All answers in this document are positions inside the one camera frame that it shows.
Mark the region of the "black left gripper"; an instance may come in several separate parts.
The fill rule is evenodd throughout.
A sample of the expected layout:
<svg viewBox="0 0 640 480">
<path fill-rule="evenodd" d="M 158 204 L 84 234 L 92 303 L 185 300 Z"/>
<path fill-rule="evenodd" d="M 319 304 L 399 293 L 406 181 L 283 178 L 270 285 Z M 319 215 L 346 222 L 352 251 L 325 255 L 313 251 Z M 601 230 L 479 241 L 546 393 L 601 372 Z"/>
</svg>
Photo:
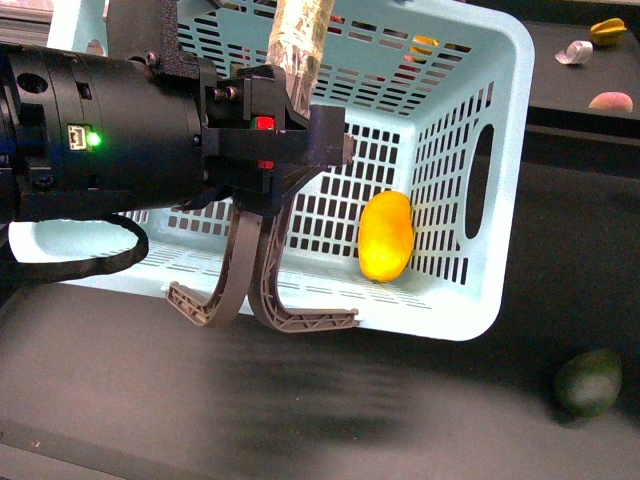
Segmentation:
<svg viewBox="0 0 640 480">
<path fill-rule="evenodd" d="M 277 286 L 293 210 L 286 203 L 316 175 L 353 159 L 344 109 L 311 101 L 305 118 L 287 95 L 284 71 L 266 61 L 221 78 L 212 61 L 181 47 L 174 1 L 109 1 L 104 21 L 109 55 L 142 77 L 137 92 L 163 155 L 144 170 L 150 205 L 161 204 L 167 186 L 168 205 L 184 211 L 228 198 L 251 211 L 233 209 L 210 297 L 172 281 L 168 303 L 198 327 L 228 327 L 246 294 L 257 320 L 282 333 L 357 327 L 357 309 L 288 309 Z"/>
</svg>

